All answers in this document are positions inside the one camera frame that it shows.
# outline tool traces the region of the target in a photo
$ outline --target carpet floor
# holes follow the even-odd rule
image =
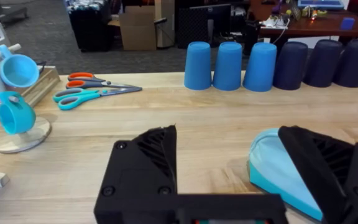
[[[28,19],[18,17],[5,23],[12,44],[22,46],[20,54],[36,62],[55,65],[60,74],[71,72],[144,73],[182,72],[185,69],[186,50],[171,47],[156,51],[124,51],[119,41],[109,52],[81,53],[77,47],[63,0],[0,0],[1,4],[22,3],[28,8]],[[212,49],[214,61],[218,49]]]

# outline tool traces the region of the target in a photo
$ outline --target teal-handled scissors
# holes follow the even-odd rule
[[[96,78],[92,73],[77,72],[72,73],[67,78],[69,82],[66,84],[66,89],[71,88],[91,88],[91,87],[112,87],[112,88],[138,88],[137,86],[112,83],[100,78]]]
[[[99,98],[101,96],[117,95],[122,93],[132,93],[135,91],[141,91],[141,87],[135,88],[121,88],[118,90],[84,90],[82,88],[71,88],[63,91],[59,91],[54,94],[53,100],[58,103],[58,107],[61,110],[71,110],[78,105],[88,101]]]

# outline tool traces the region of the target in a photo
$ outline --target wooden tray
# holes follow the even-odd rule
[[[28,88],[13,88],[12,91],[20,93],[34,107],[58,82],[60,78],[56,67],[45,66],[36,84]]]

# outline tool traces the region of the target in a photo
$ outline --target cable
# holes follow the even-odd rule
[[[172,44],[175,44],[175,41],[173,41],[171,37],[165,32],[165,30],[160,27],[160,24],[157,24],[157,27],[172,41]]]
[[[288,18],[288,22],[287,22],[287,24],[285,25],[285,27],[284,27],[284,29],[283,29],[283,32],[281,32],[281,34],[277,37],[277,39],[274,40],[273,44],[275,44],[275,43],[279,40],[279,38],[281,38],[281,36],[284,34],[285,30],[288,28],[289,23],[290,23],[290,19]]]
[[[43,61],[43,62],[40,62],[40,63],[37,63],[37,65],[40,65],[42,66],[41,70],[40,70],[40,74],[44,71],[44,68],[45,66],[47,65],[47,62],[46,61]]]

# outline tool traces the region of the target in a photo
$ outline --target desk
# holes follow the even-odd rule
[[[62,76],[35,107],[37,116],[52,123],[50,136],[29,151],[0,154],[0,172],[11,178],[0,189],[0,223],[95,223],[93,207],[112,145],[154,127],[177,126],[179,193],[258,192],[249,183],[246,161],[264,129],[297,124],[358,141],[358,88],[192,91],[183,87],[183,73],[103,78],[144,89],[60,111],[52,95],[64,89]],[[288,217],[291,223],[312,223],[291,210]]]
[[[273,5],[263,5],[262,0],[250,0],[250,8],[255,19],[264,21],[269,18],[272,13]],[[281,12],[285,12],[288,5],[283,5]],[[355,19],[353,29],[342,30],[341,22],[344,17]],[[261,36],[271,37],[273,42],[280,34],[282,29],[260,29]],[[299,21],[291,19],[288,29],[278,40],[277,47],[280,49],[282,45],[289,39],[295,37],[317,37],[338,35],[341,37],[358,37],[358,16],[349,11],[328,12],[325,17],[317,17],[315,21],[309,18],[301,17]]]

